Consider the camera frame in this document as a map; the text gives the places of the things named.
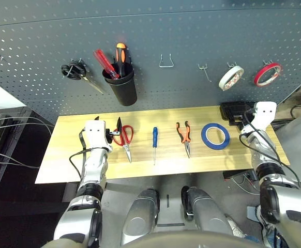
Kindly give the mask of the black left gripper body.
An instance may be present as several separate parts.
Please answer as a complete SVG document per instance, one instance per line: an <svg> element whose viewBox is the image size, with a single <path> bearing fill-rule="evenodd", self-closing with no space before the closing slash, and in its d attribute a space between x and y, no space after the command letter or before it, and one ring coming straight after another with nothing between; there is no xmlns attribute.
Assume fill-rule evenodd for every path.
<svg viewBox="0 0 301 248"><path fill-rule="evenodd" d="M111 144L114 140L114 136L120 136L121 130L118 131L110 131L110 129L106 129L105 137L109 144Z"/></svg>

